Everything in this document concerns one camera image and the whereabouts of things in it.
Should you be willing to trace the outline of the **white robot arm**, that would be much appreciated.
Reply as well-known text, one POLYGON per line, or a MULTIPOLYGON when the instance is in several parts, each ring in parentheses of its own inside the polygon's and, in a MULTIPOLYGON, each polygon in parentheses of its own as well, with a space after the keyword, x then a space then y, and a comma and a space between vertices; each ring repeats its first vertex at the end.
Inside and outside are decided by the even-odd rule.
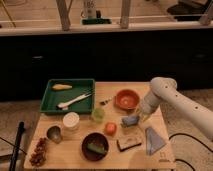
POLYGON ((150 81, 150 89, 140 102, 141 112, 146 119, 157 110, 162 101, 180 111, 213 142, 213 111, 179 93, 173 78, 155 77, 150 81))

